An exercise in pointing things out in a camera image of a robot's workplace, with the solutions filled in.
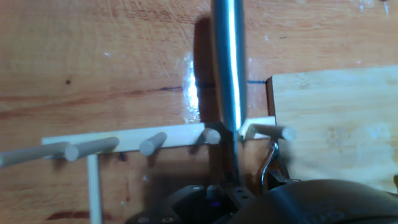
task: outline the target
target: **wooden peg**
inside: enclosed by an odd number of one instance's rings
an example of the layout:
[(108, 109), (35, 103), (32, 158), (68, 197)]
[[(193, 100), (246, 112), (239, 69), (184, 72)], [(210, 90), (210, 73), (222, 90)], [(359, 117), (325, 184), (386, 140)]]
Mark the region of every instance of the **wooden peg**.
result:
[(45, 156), (63, 154), (69, 145), (69, 142), (58, 142), (28, 149), (2, 152), (0, 153), (0, 168), (40, 159)]
[(68, 146), (65, 150), (65, 158), (68, 161), (75, 161), (97, 152), (110, 151), (119, 144), (117, 137), (104, 138)]
[(256, 133), (267, 135), (275, 139), (285, 139), (288, 141), (292, 141), (297, 136), (296, 130), (288, 126), (252, 124), (252, 128)]
[(156, 135), (142, 141), (139, 145), (139, 151), (145, 155), (150, 156), (152, 155), (156, 149), (162, 147), (163, 143), (167, 139), (167, 134), (164, 132), (157, 133)]
[(211, 128), (205, 128), (202, 135), (208, 144), (218, 144), (221, 141), (221, 135), (219, 132)]

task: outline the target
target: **white wooden strip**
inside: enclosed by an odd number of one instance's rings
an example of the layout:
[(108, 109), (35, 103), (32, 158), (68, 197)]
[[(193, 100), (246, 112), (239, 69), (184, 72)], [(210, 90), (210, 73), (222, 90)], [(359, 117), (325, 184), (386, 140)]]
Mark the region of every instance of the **white wooden strip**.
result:
[(90, 205), (90, 223), (102, 224), (102, 204), (100, 188), (100, 171), (98, 169), (98, 155), (87, 157), (88, 200)]
[[(241, 135), (246, 135), (246, 131), (248, 130), (248, 126), (250, 124), (275, 125), (275, 117), (268, 116), (264, 118), (248, 118), (241, 129)], [(159, 132), (164, 132), (167, 134), (167, 139), (163, 143), (162, 148), (191, 146), (205, 143), (205, 139), (200, 138), (205, 128), (213, 128), (217, 130), (221, 135), (221, 139), (225, 138), (226, 134), (228, 133), (228, 131), (221, 123), (198, 123), (176, 126), (163, 126), (156, 128), (131, 129), (123, 131), (110, 131), (105, 133), (89, 133), (48, 137), (42, 139), (42, 144), (50, 144), (62, 141), (69, 142), (70, 144), (80, 144), (83, 142), (94, 141), (97, 139), (117, 137), (120, 140), (120, 144), (112, 152), (137, 151), (139, 150), (139, 145), (142, 141), (151, 138)], [(267, 138), (267, 136), (256, 133), (254, 136), (251, 136), (249, 139), (246, 140), (261, 138)]]

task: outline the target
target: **wooden block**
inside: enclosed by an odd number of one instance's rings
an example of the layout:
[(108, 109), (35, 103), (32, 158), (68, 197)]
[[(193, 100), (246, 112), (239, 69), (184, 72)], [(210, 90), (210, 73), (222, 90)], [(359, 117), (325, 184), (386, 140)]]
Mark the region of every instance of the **wooden block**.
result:
[(297, 130), (281, 152), (293, 179), (344, 179), (397, 192), (398, 66), (274, 75), (277, 125)]

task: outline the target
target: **wooden dowel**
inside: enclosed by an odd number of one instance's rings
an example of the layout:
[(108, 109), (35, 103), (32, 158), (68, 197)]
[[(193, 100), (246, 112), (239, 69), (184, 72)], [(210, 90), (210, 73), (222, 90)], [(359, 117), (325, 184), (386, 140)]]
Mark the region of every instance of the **wooden dowel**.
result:
[(90, 223), (102, 224), (101, 182), (98, 167), (98, 155), (87, 156), (88, 172), (88, 202), (90, 208)]
[(221, 141), (221, 135), (219, 132), (211, 128), (205, 128), (202, 135), (208, 144), (218, 144)]
[(117, 137), (94, 140), (77, 145), (68, 146), (65, 150), (65, 158), (68, 161), (75, 161), (82, 157), (102, 151), (110, 151), (119, 144)]
[(45, 156), (62, 154), (70, 146), (69, 142), (58, 142), (43, 146), (0, 153), (0, 168), (21, 162), (40, 159)]
[(151, 138), (142, 141), (141, 144), (139, 145), (139, 151), (145, 156), (150, 156), (155, 152), (156, 149), (158, 149), (163, 145), (166, 139), (167, 139), (166, 133), (164, 132), (157, 133)]
[(292, 127), (287, 126), (253, 124), (252, 128), (257, 133), (264, 134), (275, 139), (285, 139), (291, 141), (294, 140), (297, 136), (296, 130)]

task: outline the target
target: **wooden surface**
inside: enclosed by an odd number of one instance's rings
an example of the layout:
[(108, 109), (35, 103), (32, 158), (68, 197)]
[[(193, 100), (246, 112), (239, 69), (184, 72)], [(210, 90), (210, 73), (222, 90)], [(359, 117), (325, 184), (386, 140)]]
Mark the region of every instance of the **wooden surface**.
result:
[[(397, 64), (398, 3), (387, 4), (388, 14), (375, 0), (247, 0), (248, 80)], [(218, 120), (209, 5), (1, 0), (0, 150), (49, 136)], [(250, 117), (267, 115), (264, 84), (248, 89)], [(264, 144), (247, 145), (248, 172), (258, 168)], [(214, 152), (101, 156), (105, 223), (122, 223), (186, 184), (216, 181), (209, 177), (218, 168)], [(0, 222), (88, 223), (85, 171), (85, 160), (0, 170)]]
[(344, 179), (398, 193), (398, 65), (272, 77), (292, 179)]

